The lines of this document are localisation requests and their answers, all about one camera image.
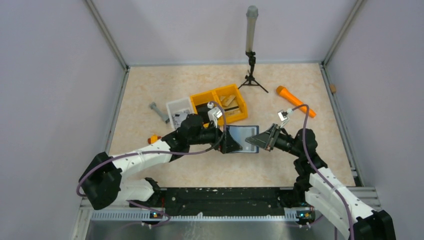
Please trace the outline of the blue leather card holder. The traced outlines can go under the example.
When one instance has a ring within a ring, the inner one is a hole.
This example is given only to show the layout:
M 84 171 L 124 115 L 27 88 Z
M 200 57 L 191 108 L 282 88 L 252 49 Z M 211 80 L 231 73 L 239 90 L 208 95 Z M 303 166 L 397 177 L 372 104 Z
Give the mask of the blue leather card holder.
M 258 125 L 227 125 L 228 135 L 232 138 L 233 142 L 237 143 L 235 146 L 229 147 L 228 154 L 257 154 L 259 147 L 246 141 L 247 138 L 253 137 L 259 133 Z

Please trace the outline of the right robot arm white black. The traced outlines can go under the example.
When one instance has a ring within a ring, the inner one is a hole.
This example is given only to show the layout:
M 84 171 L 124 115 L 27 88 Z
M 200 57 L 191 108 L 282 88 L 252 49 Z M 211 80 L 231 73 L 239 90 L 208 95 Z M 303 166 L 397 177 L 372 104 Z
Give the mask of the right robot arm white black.
M 354 195 L 318 155 L 315 133 L 306 127 L 295 136 L 273 124 L 266 131 L 247 137 L 246 142 L 266 151 L 279 149 L 296 156 L 298 178 L 293 200 L 318 210 L 346 240 L 396 239 L 392 217 L 377 211 Z

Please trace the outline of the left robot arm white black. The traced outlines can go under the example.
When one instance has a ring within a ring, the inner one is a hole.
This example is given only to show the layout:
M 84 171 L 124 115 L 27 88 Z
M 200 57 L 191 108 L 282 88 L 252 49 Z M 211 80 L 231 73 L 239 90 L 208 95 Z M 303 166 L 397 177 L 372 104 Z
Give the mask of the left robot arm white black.
M 170 163 L 191 155 L 192 145 L 210 144 L 209 151 L 229 154 L 242 149 L 228 127 L 219 127 L 211 121 L 204 127 L 203 118 L 189 114 L 175 131 L 143 148 L 118 156 L 106 152 L 97 154 L 80 177 L 76 193 L 86 197 L 95 210 L 104 209 L 119 201 L 141 201 L 149 207 L 160 202 L 160 193 L 151 180 L 125 185 L 129 176 L 150 167 Z

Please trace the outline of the yellow plastic bin right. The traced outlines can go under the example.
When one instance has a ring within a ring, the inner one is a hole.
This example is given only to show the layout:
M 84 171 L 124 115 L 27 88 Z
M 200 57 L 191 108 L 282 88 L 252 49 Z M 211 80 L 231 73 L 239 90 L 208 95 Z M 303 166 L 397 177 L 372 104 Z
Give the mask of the yellow plastic bin right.
M 236 84 L 215 88 L 213 92 L 224 109 L 227 124 L 248 118 L 247 104 Z

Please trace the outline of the yellow plastic bin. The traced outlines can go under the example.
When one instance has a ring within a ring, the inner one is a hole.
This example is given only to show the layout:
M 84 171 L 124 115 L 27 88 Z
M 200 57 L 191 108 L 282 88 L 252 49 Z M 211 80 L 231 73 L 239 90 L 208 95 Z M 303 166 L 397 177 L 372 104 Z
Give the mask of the yellow plastic bin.
M 236 84 L 215 88 L 213 92 L 224 109 L 227 124 L 248 118 L 247 104 Z
M 218 102 L 218 100 L 217 94 L 212 90 L 190 96 L 194 113 L 201 116 L 204 125 L 207 125 L 210 122 L 208 117 L 208 103 L 211 101 Z

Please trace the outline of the wooden blocks in bin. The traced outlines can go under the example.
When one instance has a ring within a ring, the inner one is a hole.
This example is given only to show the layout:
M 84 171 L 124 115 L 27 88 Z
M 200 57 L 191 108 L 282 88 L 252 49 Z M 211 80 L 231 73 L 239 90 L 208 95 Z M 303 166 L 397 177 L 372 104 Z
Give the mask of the wooden blocks in bin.
M 226 115 L 232 116 L 240 113 L 240 107 L 234 94 L 220 96 L 219 100 Z

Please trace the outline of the yellow plastic bin left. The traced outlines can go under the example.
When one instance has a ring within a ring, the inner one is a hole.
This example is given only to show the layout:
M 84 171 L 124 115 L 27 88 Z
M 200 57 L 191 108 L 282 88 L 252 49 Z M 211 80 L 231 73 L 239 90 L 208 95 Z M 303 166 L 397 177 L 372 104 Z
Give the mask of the yellow plastic bin left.
M 211 101 L 218 102 L 218 100 L 217 94 L 212 90 L 190 96 L 194 113 L 201 116 L 204 125 L 207 125 L 210 122 L 208 117 L 208 103 Z

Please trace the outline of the black tripod stand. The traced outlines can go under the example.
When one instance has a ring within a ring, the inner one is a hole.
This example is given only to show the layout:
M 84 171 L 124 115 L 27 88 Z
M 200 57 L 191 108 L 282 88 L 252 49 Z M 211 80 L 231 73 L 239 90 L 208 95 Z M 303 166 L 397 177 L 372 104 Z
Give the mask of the black tripod stand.
M 266 93 L 269 93 L 269 91 L 266 90 L 259 82 L 257 82 L 256 78 L 254 77 L 254 71 L 256 66 L 256 53 L 254 51 L 246 51 L 245 55 L 248 57 L 248 64 L 250 69 L 247 71 L 247 74 L 244 77 L 245 81 L 238 87 L 238 89 L 243 86 L 260 87 Z

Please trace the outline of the white plastic bin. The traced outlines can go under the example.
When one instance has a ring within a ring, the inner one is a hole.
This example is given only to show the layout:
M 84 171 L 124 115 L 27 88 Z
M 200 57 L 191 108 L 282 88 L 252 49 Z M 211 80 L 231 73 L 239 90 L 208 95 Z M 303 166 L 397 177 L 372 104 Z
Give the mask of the white plastic bin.
M 189 97 L 167 102 L 166 109 L 173 130 L 179 128 L 188 115 L 195 113 Z

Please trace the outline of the small orange red toy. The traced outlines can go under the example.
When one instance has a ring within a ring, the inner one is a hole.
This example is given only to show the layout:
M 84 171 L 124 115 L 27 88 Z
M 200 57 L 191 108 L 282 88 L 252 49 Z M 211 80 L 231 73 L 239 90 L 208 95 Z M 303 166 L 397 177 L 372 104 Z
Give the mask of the small orange red toy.
M 161 138 L 162 138 L 161 136 L 153 134 L 147 139 L 147 142 L 148 142 L 148 144 L 154 144 L 155 142 L 157 142 Z

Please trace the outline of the grey plastic bolt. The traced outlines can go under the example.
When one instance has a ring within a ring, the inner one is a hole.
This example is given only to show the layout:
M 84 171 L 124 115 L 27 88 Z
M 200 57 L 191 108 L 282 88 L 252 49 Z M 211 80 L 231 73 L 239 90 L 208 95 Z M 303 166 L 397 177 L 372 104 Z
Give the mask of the grey plastic bolt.
M 157 105 L 156 105 L 156 103 L 155 103 L 155 102 L 150 103 L 148 106 L 149 106 L 149 108 L 150 108 L 151 110 L 155 111 L 155 112 L 156 112 L 156 113 L 160 116 L 161 120 L 162 120 L 164 123 L 168 124 L 168 123 L 170 122 L 169 115 L 168 115 L 167 113 L 164 113 L 163 111 L 161 111 L 161 110 L 157 107 Z

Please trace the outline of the grey microphone on stand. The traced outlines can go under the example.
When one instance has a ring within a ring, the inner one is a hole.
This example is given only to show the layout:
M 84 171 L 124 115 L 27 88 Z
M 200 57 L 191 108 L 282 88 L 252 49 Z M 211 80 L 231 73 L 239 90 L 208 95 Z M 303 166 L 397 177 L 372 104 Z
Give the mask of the grey microphone on stand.
M 247 28 L 246 28 L 246 44 L 245 52 L 249 53 L 253 51 L 254 37 L 255 37 L 255 28 L 256 21 L 259 16 L 259 10 L 255 5 L 250 5 L 247 8 L 246 19 L 247 19 Z

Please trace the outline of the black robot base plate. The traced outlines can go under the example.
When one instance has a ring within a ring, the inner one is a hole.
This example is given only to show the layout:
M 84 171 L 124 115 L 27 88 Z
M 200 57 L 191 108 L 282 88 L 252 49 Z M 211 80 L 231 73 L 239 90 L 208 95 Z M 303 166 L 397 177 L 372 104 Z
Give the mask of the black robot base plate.
M 311 209 L 289 187 L 169 187 L 156 190 L 149 200 L 132 200 L 163 210 L 169 216 L 256 217 L 283 216 L 292 208 Z

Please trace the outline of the small wooden piece on rail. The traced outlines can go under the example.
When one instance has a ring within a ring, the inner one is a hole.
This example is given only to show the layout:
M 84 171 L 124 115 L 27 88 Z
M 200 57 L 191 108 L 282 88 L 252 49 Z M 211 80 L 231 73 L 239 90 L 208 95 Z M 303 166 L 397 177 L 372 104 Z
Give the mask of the small wooden piece on rail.
M 329 89 L 332 94 L 335 94 L 337 91 L 336 86 L 334 84 L 329 84 Z

